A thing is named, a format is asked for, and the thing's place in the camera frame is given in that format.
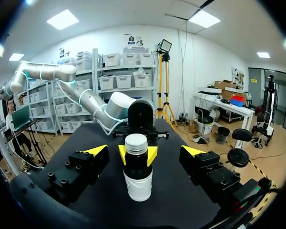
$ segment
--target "light panel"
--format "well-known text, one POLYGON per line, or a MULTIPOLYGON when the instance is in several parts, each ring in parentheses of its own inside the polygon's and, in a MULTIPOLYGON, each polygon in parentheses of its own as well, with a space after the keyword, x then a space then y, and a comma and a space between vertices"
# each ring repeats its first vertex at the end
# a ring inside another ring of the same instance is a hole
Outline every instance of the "light panel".
POLYGON ((78 19, 69 10, 64 10, 63 12, 60 12, 59 14, 47 20, 48 24, 58 30, 63 30, 78 22, 78 19))
POLYGON ((24 54, 13 53, 13 55, 10 57, 9 61, 19 61, 23 56, 24 56, 24 54))
POLYGON ((201 10, 189 19, 189 22, 201 25, 202 27, 209 28, 220 22, 217 17, 201 10))
POLYGON ((257 55, 258 55, 260 58, 270 58, 270 55, 269 55, 269 53, 267 53, 267 52, 257 52, 257 55))

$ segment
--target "robotic arm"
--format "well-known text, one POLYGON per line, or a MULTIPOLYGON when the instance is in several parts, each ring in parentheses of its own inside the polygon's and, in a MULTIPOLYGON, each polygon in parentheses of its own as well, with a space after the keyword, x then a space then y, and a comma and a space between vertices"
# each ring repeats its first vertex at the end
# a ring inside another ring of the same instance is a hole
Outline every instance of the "robotic arm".
POLYGON ((127 110, 135 101, 127 95, 114 92, 108 104, 92 89, 75 81, 76 67, 73 65, 56 65, 30 63, 21 61, 13 77, 0 89, 0 100, 10 100, 14 93, 24 91, 27 78, 57 80, 60 87, 71 95, 71 98, 89 113, 101 125, 107 135, 127 118, 127 110))

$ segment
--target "tripod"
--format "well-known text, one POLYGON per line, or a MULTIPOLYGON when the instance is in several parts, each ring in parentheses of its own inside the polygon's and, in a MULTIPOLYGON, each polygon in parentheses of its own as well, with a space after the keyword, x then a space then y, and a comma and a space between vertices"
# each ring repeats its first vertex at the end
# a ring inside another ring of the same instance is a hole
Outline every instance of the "tripod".
POLYGON ((168 118, 168 115, 167 115, 168 109, 169 109, 171 112, 171 115, 173 117, 174 123, 175 123, 176 127, 178 127, 176 119, 175 119, 175 115, 173 113, 173 110, 171 108, 170 103, 168 102, 168 61, 170 60, 170 56, 167 52, 163 54, 163 52, 158 51, 158 53, 159 53, 159 64, 160 64, 160 66, 159 66, 159 71, 160 71, 159 93, 157 93, 159 96, 159 100, 158 100, 159 108, 157 108, 157 111, 155 113, 155 117, 157 117, 157 115, 158 115, 158 118, 162 118, 162 116, 164 116, 166 121, 168 122, 168 124, 174 129, 174 126, 173 126, 171 120, 168 118), (163 106, 161 107, 161 105, 162 105, 162 98, 161 98, 161 95, 162 95, 162 62, 165 62, 165 85, 166 85, 166 87, 165 87, 165 93, 164 93, 165 94, 165 102, 164 102, 163 106))

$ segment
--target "white storage bin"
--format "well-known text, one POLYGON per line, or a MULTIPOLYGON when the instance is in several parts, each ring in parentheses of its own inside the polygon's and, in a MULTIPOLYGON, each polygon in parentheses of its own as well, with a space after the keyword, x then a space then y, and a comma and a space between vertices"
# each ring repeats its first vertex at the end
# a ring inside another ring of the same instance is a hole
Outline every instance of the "white storage bin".
POLYGON ((29 103, 29 98, 27 96, 25 96, 22 98, 22 101, 23 101, 23 105, 26 105, 29 103))
POLYGON ((35 101, 35 96, 34 96, 34 94, 30 94, 30 101, 31 101, 31 103, 35 101))
POLYGON ((118 88, 130 88, 132 82, 132 75, 116 75, 116 83, 118 88))
POLYGON ((71 58, 71 57, 67 57, 65 59, 62 60, 63 64, 70 64, 70 65, 76 65, 76 59, 75 58, 71 58))
POLYGON ((81 110, 81 107, 74 103, 66 104, 66 108, 67 108, 68 114, 74 114, 81 110))
POLYGON ((78 82, 90 88, 90 80, 80 80, 78 82))
POLYGON ((78 72, 92 69, 92 60, 87 57, 77 58, 76 69, 78 72))
POLYGON ((101 76, 99 78, 101 90, 113 89, 114 77, 115 77, 114 75, 113 76, 101 76))
POLYGON ((123 59, 123 65, 130 65, 130 66, 136 65, 138 55, 137 54, 123 54, 122 59, 123 59))
POLYGON ((55 86, 55 87, 54 87, 54 95, 55 95, 55 96, 63 95, 63 92, 62 92, 62 90, 59 88, 59 86, 55 86))
POLYGON ((64 115, 67 113, 67 108, 66 108, 65 104, 56 105, 55 109, 56 109, 56 113, 58 115, 62 115, 62 114, 64 115))
POLYGON ((153 65, 154 63, 154 54, 140 54, 139 58, 141 65, 153 65))
POLYGON ((92 53, 88 51, 78 52, 76 54, 77 59, 79 58, 89 58, 92 59, 92 53))
POLYGON ((121 55, 120 54, 105 55, 104 61, 106 67, 119 66, 121 63, 121 55))
POLYGON ((77 129, 78 127, 80 127, 81 124, 82 124, 81 121, 73 121, 73 120, 71 120, 70 122, 71 122, 71 125, 72 125, 72 127, 73 127, 74 130, 76 130, 76 129, 77 129))
POLYGON ((45 115, 51 115, 53 114, 53 106, 44 106, 43 111, 45 115))
MULTIPOLYGON (((202 133, 202 129, 204 125, 200 122, 197 122, 197 123, 198 123, 198 132, 202 133)), ((214 123, 205 124, 204 135, 208 135, 209 133, 211 133, 213 126, 214 126, 214 123)))
POLYGON ((148 74, 140 74, 134 76, 135 87, 149 87, 151 85, 148 74))
POLYGON ((37 123, 42 130, 48 130, 52 126, 51 119, 43 119, 37 123))
POLYGON ((36 117, 43 113, 43 108, 42 106, 36 106, 31 108, 31 111, 32 111, 32 116, 36 117))
POLYGON ((95 123, 95 120, 82 121, 83 124, 95 123))
POLYGON ((46 91, 39 91, 33 94, 35 97, 35 101, 39 101, 41 99, 47 98, 47 92, 46 91))
POLYGON ((70 121, 61 122, 61 127, 63 128, 63 130, 72 130, 72 125, 70 121))

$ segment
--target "cardboard box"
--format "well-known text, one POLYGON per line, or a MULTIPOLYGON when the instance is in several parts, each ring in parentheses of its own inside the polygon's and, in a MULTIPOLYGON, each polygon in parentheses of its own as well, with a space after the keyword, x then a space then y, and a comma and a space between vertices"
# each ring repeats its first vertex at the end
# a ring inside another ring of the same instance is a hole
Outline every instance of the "cardboard box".
POLYGON ((231 98, 233 96, 240 96, 240 97, 243 97, 244 98, 244 105, 246 104, 246 100, 247 100, 247 94, 245 93, 238 93, 238 92, 231 92, 231 91, 226 91, 226 90, 223 90, 221 95, 223 96, 224 99, 228 100, 228 101, 231 101, 231 98))
POLYGON ((215 87, 224 90, 226 87, 236 88, 236 84, 231 81, 223 82, 223 81, 215 81, 215 87))

